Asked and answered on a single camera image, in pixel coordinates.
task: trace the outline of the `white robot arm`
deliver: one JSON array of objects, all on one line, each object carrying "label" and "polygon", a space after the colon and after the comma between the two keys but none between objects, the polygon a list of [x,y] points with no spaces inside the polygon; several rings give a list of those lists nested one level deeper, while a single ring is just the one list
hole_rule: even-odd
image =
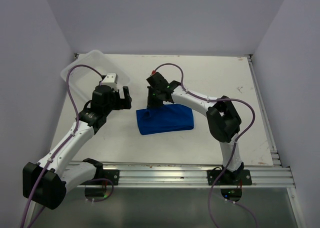
[{"label": "white robot arm", "polygon": [[[181,84],[177,81],[168,81],[158,72],[154,72],[147,78],[150,86],[148,87],[148,107],[157,107],[163,104],[163,101],[182,104],[204,115],[208,120],[211,135],[219,141],[222,152],[222,165],[225,167],[229,161],[235,144],[235,139],[240,131],[241,119],[231,101],[209,102],[209,100],[218,100],[216,97],[209,97],[190,91],[196,96],[188,94]],[[235,175],[244,168],[239,153],[239,146],[236,144],[235,153],[227,167],[227,170]]]},{"label": "white robot arm", "polygon": [[78,122],[73,124],[57,146],[37,164],[29,162],[23,168],[24,197],[29,197],[43,169],[45,171],[32,195],[32,200],[50,209],[57,208],[66,193],[76,186],[85,181],[103,177],[102,163],[93,159],[85,159],[81,164],[67,171],[66,167],[81,147],[106,123],[107,116],[112,110],[131,108],[128,87],[123,87],[123,93],[124,99],[121,99],[117,88],[117,75],[107,74],[93,91],[92,100],[88,101],[84,109],[79,112]]}]

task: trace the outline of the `transparent plastic container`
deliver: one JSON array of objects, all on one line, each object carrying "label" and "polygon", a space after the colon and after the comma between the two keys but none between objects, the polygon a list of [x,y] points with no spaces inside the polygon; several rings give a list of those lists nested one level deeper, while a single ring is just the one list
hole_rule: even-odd
[{"label": "transparent plastic container", "polygon": [[[122,91],[123,86],[128,86],[130,83],[130,78],[125,71],[108,59],[106,55],[99,50],[92,50],[69,64],[61,71],[61,77],[66,81],[68,71],[78,64],[91,66],[103,75],[106,75],[107,73],[116,73],[118,75],[117,86],[120,91]],[[70,74],[69,86],[83,99],[84,102],[86,102],[92,98],[92,92],[99,84],[100,80],[101,77],[91,69],[78,67]]]}]

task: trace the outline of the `folded cloth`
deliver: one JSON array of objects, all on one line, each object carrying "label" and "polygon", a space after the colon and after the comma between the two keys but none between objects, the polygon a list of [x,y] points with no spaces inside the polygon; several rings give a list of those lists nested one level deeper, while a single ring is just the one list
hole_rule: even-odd
[{"label": "folded cloth", "polygon": [[142,135],[190,130],[195,126],[192,110],[180,104],[137,110],[136,121]]}]

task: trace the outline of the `white wall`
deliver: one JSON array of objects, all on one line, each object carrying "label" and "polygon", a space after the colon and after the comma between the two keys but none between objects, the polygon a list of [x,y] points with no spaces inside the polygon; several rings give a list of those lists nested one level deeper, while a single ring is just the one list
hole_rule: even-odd
[{"label": "white wall", "polygon": [[0,227],[18,227],[22,169],[50,148],[72,61],[47,0],[0,0]]},{"label": "white wall", "polygon": [[252,54],[283,0],[48,0],[72,50]]},{"label": "white wall", "polygon": [[320,1],[284,0],[253,56],[282,163],[309,227],[320,227]]}]

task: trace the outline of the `white table surface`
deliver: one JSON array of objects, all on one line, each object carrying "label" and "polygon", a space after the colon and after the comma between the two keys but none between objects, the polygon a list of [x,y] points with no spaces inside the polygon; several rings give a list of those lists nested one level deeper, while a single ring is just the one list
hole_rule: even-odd
[{"label": "white table surface", "polygon": [[[250,103],[256,112],[256,121],[240,140],[239,149],[245,165],[273,165],[270,147],[259,108],[248,60],[245,57],[208,56],[155,56],[155,55],[107,55],[122,67],[129,77],[131,110],[112,111],[106,124],[89,140],[74,161],[93,158],[103,162],[141,162],[175,164],[222,164],[219,143],[211,136],[207,119],[197,112],[194,129],[141,135],[137,126],[136,110],[147,104],[147,81],[151,71],[162,63],[175,63],[184,70],[184,84],[209,96],[239,98]],[[159,70],[170,82],[180,81],[180,72],[172,66]],[[84,102],[72,92],[79,111]],[[234,105],[242,119],[241,130],[250,123],[250,110],[239,103]],[[69,97],[53,139],[54,147],[70,129],[75,113]]]}]

